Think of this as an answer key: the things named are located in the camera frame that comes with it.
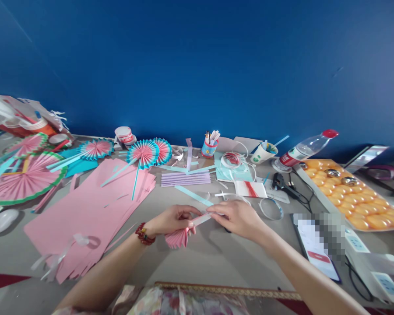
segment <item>water bottle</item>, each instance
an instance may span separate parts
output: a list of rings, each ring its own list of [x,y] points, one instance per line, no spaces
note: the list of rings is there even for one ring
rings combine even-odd
[[[273,163],[273,167],[278,172],[290,172],[292,166],[299,162],[306,160],[320,152],[330,141],[338,136],[338,132],[332,129],[327,129],[318,136],[313,136],[304,141],[298,143],[296,147],[293,147],[279,159],[276,159]]]

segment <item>hand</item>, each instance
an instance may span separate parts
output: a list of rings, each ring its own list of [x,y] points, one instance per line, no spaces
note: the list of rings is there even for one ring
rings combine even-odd
[[[202,213],[193,206],[171,206],[144,225],[144,228],[147,229],[146,235],[150,238],[154,238],[159,234],[168,234],[185,228],[189,228],[193,234],[196,234],[196,228],[193,227],[194,224],[191,222],[193,219],[191,213],[198,216],[202,215]]]
[[[256,243],[259,243],[265,232],[273,233],[273,230],[260,219],[253,207],[244,201],[223,201],[208,207],[207,211],[225,214],[221,216],[212,213],[211,217],[231,232]]]

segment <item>stack of pink paper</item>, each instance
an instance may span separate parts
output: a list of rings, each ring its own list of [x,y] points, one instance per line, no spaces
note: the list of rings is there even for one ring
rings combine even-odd
[[[195,174],[186,175],[185,173],[164,173],[162,174],[161,186],[172,187],[172,186],[186,186],[186,185],[197,185],[197,184],[210,184],[210,173],[209,171],[202,171]]]
[[[155,176],[140,170],[134,201],[131,200],[136,167],[130,166],[104,187],[113,170],[127,163],[104,160],[74,191],[58,201],[36,219],[24,226],[24,231],[36,249],[45,254],[64,251],[75,234],[89,238],[81,247],[74,243],[57,271],[57,281],[85,275],[102,257],[108,244],[130,215],[155,187]]]

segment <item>left hand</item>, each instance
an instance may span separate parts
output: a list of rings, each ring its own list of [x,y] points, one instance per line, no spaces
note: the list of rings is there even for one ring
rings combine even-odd
[[[171,206],[144,225],[144,228],[147,229],[146,235],[150,238],[154,238],[160,234],[168,234],[185,228],[189,228],[193,234],[196,234],[196,228],[193,227],[193,222],[191,222],[193,219],[191,213],[198,216],[202,215],[202,213],[193,206]]]

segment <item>silver ball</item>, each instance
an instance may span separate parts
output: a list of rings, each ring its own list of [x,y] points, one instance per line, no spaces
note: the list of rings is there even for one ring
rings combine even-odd
[[[324,172],[327,174],[328,177],[339,177],[340,176],[340,172],[335,169],[332,169],[332,168],[329,168],[328,170],[325,170]]]
[[[359,185],[359,181],[356,178],[350,177],[350,176],[342,178],[341,182],[342,182],[343,185],[346,185],[346,186],[357,186],[357,185]]]

